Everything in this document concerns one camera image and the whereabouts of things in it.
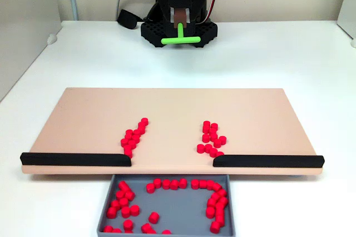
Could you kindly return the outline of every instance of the gray tray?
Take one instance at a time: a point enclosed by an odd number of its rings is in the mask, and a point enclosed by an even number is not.
[[[155,178],[161,180],[186,178],[188,186],[186,189],[178,188],[176,191],[160,188],[156,189],[153,194],[148,194],[146,184],[153,182]],[[206,189],[193,190],[190,186],[190,181],[193,179],[214,180],[228,192],[229,204],[225,208],[225,226],[220,229],[218,234],[210,232],[210,224],[213,219],[208,219],[205,216],[206,202],[214,191]],[[120,228],[123,232],[122,223],[126,219],[121,216],[121,211],[117,213],[115,219],[106,217],[106,211],[111,201],[115,200],[115,193],[118,191],[118,183],[121,180],[125,180],[136,194],[135,199],[129,205],[140,206],[139,216],[130,216],[128,218],[134,223],[133,234],[130,234],[130,236],[144,235],[141,232],[141,226],[149,223],[148,217],[153,211],[160,214],[160,220],[157,224],[152,225],[157,234],[150,234],[150,236],[162,236],[162,231],[166,229],[170,230],[174,236],[235,236],[228,175],[114,175],[97,228],[99,237],[118,236],[121,234],[103,233],[102,231],[106,225]]]

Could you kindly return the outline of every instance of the red plastic peg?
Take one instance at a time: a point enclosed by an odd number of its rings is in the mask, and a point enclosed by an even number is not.
[[[140,207],[138,205],[131,206],[130,213],[132,216],[138,216],[140,214]]]
[[[217,149],[216,148],[211,148],[209,154],[210,154],[210,157],[216,157],[217,156]]]
[[[128,139],[122,139],[121,140],[121,147],[125,147],[125,145],[128,144]]]
[[[133,230],[134,229],[134,223],[132,222],[131,219],[126,219],[122,226],[123,226],[123,229],[126,231],[126,230]]]
[[[205,215],[208,219],[212,219],[215,216],[215,208],[210,206],[206,208]]]
[[[146,190],[149,194],[153,194],[155,192],[155,185],[153,183],[148,183],[146,185]]]
[[[219,183],[217,183],[217,182],[214,183],[214,185],[212,186],[212,189],[214,191],[219,191],[221,188],[222,188],[221,185]]]
[[[203,143],[208,143],[210,141],[210,136],[209,134],[203,134],[202,138],[201,138]]]
[[[211,123],[210,127],[216,130],[218,129],[217,123]]]
[[[213,180],[208,180],[207,182],[206,182],[206,188],[209,190],[209,191],[211,191],[212,190],[212,187],[213,187],[213,185],[214,185],[214,181]]]
[[[168,190],[170,185],[171,185],[171,181],[170,181],[170,180],[164,180],[164,181],[162,182],[162,188],[163,188],[164,190]]]
[[[135,141],[136,144],[140,142],[140,135],[133,134],[132,139]]]
[[[159,189],[162,185],[161,179],[154,179],[154,186],[156,189]]]
[[[169,185],[169,188],[170,188],[171,190],[177,190],[177,189],[178,189],[178,185],[179,185],[179,183],[178,183],[177,180],[172,180],[172,181],[171,181],[171,184]]]
[[[192,180],[192,181],[191,181],[191,188],[192,188],[193,190],[199,189],[199,180]]]
[[[204,153],[204,151],[205,151],[205,146],[204,146],[204,144],[198,144],[198,145],[196,146],[196,151],[197,151],[198,153],[200,153],[200,154]]]
[[[108,219],[114,219],[116,218],[116,213],[117,213],[116,208],[109,208],[107,210],[106,216]]]
[[[211,144],[206,144],[206,145],[205,145],[205,152],[206,152],[207,154],[209,154],[211,148],[212,148],[212,145],[211,145]]]
[[[115,208],[116,211],[119,211],[120,208],[121,208],[120,203],[118,202],[118,200],[112,201],[110,207]]]
[[[220,148],[221,147],[221,140],[220,139],[215,139],[214,140],[214,147],[215,148]]]
[[[121,198],[118,202],[121,207],[128,206],[128,200],[126,198]]]
[[[127,191],[125,193],[125,198],[128,200],[128,201],[132,201],[134,198],[135,198],[135,193],[133,191]]]
[[[206,180],[199,181],[199,188],[206,189]]]
[[[120,200],[121,198],[125,197],[125,192],[124,191],[117,191],[116,192],[116,200]]]
[[[105,226],[105,227],[104,227],[103,232],[104,232],[104,233],[111,233],[111,232],[112,232],[112,230],[113,230],[113,227],[112,227],[112,226],[107,225],[107,226]]]
[[[151,215],[149,216],[149,222],[152,224],[157,224],[159,219],[160,216],[157,212],[152,212]]]
[[[220,189],[219,191],[217,191],[217,193],[218,193],[221,197],[224,197],[224,196],[228,195],[228,193],[227,193],[224,189]]]
[[[136,148],[136,141],[130,140],[130,141],[128,141],[128,145],[129,145],[130,148],[133,150],[133,149]]]
[[[209,130],[210,130],[210,126],[208,126],[208,125],[204,125],[202,127],[202,133],[204,133],[204,134],[208,134]]]
[[[210,231],[212,233],[218,234],[220,232],[220,223],[217,221],[213,221],[210,225]]]
[[[219,140],[221,141],[221,145],[225,145],[226,144],[226,137],[225,136],[220,136]]]
[[[180,181],[179,181],[179,188],[181,188],[181,189],[185,189],[185,188],[187,188],[187,185],[188,185],[188,182],[187,182],[187,180],[186,179],[180,179]]]
[[[149,124],[149,120],[146,117],[142,118],[141,122],[143,122],[145,124],[145,126],[147,126]]]
[[[124,219],[127,219],[130,216],[130,208],[128,206],[124,206],[121,209],[121,215]]]

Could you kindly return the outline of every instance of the red cylinder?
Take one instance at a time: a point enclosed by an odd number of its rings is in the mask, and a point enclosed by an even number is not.
[[[134,223],[132,222],[131,219],[126,219],[122,224],[124,230],[133,230],[134,229],[133,225]]]
[[[221,197],[220,199],[219,199],[219,203],[222,203],[223,205],[224,205],[224,207],[225,206],[227,206],[228,205],[228,203],[229,203],[229,200],[226,198],[226,197]]]
[[[191,181],[191,188],[192,188],[193,190],[199,189],[199,180],[192,180],[192,181]]]
[[[200,154],[204,153],[204,151],[205,151],[205,146],[204,146],[204,144],[198,144],[198,145],[196,146],[196,151],[197,151],[198,153],[200,153]]]
[[[118,188],[120,190],[122,190],[123,192],[127,192],[127,191],[131,191],[130,187],[128,186],[128,184],[125,182],[125,180],[121,180],[118,183]]]
[[[138,205],[131,206],[130,213],[132,216],[138,216],[140,214],[140,207]]]
[[[220,148],[220,147],[221,147],[221,141],[220,141],[220,139],[215,139],[215,140],[214,140],[214,147],[215,147],[215,148]]]
[[[106,216],[108,219],[114,219],[116,218],[116,213],[117,213],[116,208],[109,208],[107,210]]]
[[[160,216],[157,212],[152,212],[151,215],[149,216],[149,222],[152,224],[157,224],[159,219]]]
[[[212,189],[214,191],[219,191],[221,188],[222,188],[221,185],[217,182],[215,182],[214,185],[212,186]]]
[[[203,134],[202,138],[201,138],[203,143],[208,143],[210,141],[210,136],[209,134]]]
[[[211,198],[214,199],[215,201],[219,201],[220,197],[221,196],[217,192],[215,192],[211,195]]]
[[[143,224],[141,227],[142,233],[148,233],[149,230],[151,230],[151,229],[152,229],[152,227],[149,223]]]
[[[177,190],[177,189],[178,189],[178,185],[179,185],[179,183],[178,183],[177,180],[172,180],[172,181],[171,181],[171,184],[170,184],[170,186],[169,186],[169,188],[170,188],[171,190]]]
[[[210,127],[208,125],[205,125],[202,127],[202,133],[208,134],[210,130]]]
[[[116,211],[119,211],[120,208],[121,208],[120,203],[118,202],[118,200],[112,201],[111,204],[110,204],[110,207],[115,208]]]
[[[178,184],[179,188],[185,189],[185,188],[187,188],[187,185],[188,185],[188,182],[186,179],[180,179],[179,184]]]
[[[140,142],[140,135],[133,134],[132,139],[135,141],[136,144]]]
[[[125,197],[125,192],[124,191],[117,191],[116,192],[116,200],[120,200],[121,198]]]
[[[155,192],[155,185],[153,183],[148,183],[146,185],[146,190],[149,194],[153,194]]]
[[[225,226],[225,217],[224,216],[222,216],[222,215],[216,216],[215,221],[220,224],[220,227]]]
[[[120,143],[121,143],[121,147],[125,147],[125,145],[128,144],[128,139],[122,139],[122,140],[120,141]]]
[[[131,140],[131,138],[132,138],[132,134],[126,134],[125,135],[125,139]]]
[[[133,132],[134,132],[134,133],[133,133],[134,135],[139,135],[139,136],[141,136],[140,130],[134,130]]]
[[[113,227],[107,225],[104,227],[103,233],[111,233],[112,231],[113,231]]]
[[[143,122],[145,124],[145,126],[147,126],[149,124],[149,120],[146,117],[142,118],[141,122]]]
[[[206,144],[206,145],[205,145],[205,152],[206,152],[207,154],[209,154],[211,148],[212,148],[212,145],[211,145],[211,144]]]
[[[168,189],[169,189],[169,185],[171,185],[171,181],[170,181],[170,180],[164,180],[164,181],[162,182],[162,188],[163,188],[164,190],[168,190]]]
[[[210,134],[210,141],[214,142],[216,139],[217,139],[217,134],[216,133]]]
[[[210,127],[216,130],[218,129],[217,123],[211,123]]]
[[[121,207],[128,206],[128,200],[126,198],[121,198],[118,202]]]
[[[215,216],[215,208],[210,206],[206,208],[205,215],[208,219],[212,219]]]
[[[211,127],[209,130],[209,134],[216,134],[217,133],[217,129]]]
[[[128,206],[124,206],[121,209],[121,215],[124,219],[127,219],[130,216],[130,208]]]
[[[218,193],[221,197],[224,197],[224,196],[228,195],[228,193],[227,193],[224,189],[220,189],[219,191],[217,191],[217,193]]]
[[[210,154],[210,157],[216,157],[217,149],[216,148],[211,148],[209,154]]]
[[[159,189],[162,185],[161,179],[154,179],[154,186],[156,189]]]
[[[140,131],[141,135],[146,133],[146,128],[144,126],[138,127],[138,130]]]
[[[213,180],[208,180],[207,182],[206,182],[206,188],[209,190],[209,191],[211,191],[212,190],[212,187],[213,187],[213,185],[214,185],[214,181]]]
[[[210,231],[214,234],[218,234],[220,232],[220,223],[213,221],[210,225]]]
[[[206,180],[199,181],[199,188],[206,189]]]
[[[207,206],[208,208],[209,208],[209,207],[215,208],[215,204],[216,204],[216,201],[215,201],[214,199],[210,198],[210,199],[207,201],[206,206]]]
[[[136,141],[130,140],[130,141],[128,141],[128,145],[129,145],[130,148],[133,150],[133,149],[136,148]]]
[[[225,136],[220,136],[219,140],[221,141],[221,145],[225,145],[226,144],[226,137]]]
[[[125,198],[128,200],[128,201],[132,201],[134,198],[135,198],[135,193],[133,191],[127,191],[125,193]]]

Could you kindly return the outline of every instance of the white table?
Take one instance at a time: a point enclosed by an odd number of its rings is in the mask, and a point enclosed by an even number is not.
[[[110,176],[21,173],[66,87],[284,88],[320,176],[231,177],[236,235],[352,236],[356,50],[335,22],[220,23],[203,49],[155,48],[116,22],[63,22],[0,103],[0,236],[97,236]]]

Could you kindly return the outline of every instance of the wooden board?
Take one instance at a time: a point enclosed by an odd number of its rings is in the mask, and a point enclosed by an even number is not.
[[[150,120],[131,167],[33,166],[32,174],[282,174],[322,168],[213,167],[198,154],[202,123],[228,138],[219,150],[240,155],[315,155],[282,89],[67,88],[30,152],[123,153],[120,140]]]

